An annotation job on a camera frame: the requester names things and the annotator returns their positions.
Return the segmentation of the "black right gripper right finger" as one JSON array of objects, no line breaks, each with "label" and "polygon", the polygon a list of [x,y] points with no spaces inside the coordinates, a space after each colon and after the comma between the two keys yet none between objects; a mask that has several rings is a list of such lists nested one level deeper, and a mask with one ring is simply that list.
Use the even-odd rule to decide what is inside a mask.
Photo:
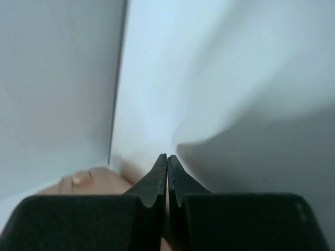
[{"label": "black right gripper right finger", "polygon": [[173,250],[328,250],[304,198],[291,193],[212,193],[175,155],[167,159]]}]

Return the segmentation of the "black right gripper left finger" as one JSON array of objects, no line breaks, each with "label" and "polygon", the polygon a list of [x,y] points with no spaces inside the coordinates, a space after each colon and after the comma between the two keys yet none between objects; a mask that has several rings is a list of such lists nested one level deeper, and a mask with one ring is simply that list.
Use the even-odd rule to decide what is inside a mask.
[{"label": "black right gripper left finger", "polygon": [[121,195],[30,196],[14,209],[1,250],[159,250],[167,156]]}]

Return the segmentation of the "pink hard-shell suitcase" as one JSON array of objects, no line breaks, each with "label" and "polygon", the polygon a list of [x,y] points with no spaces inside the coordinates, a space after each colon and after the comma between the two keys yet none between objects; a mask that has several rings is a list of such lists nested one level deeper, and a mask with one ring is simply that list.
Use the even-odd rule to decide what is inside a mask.
[{"label": "pink hard-shell suitcase", "polygon": [[64,176],[36,195],[120,195],[145,174],[142,169],[128,164],[122,165],[118,172],[109,167],[94,167]]}]

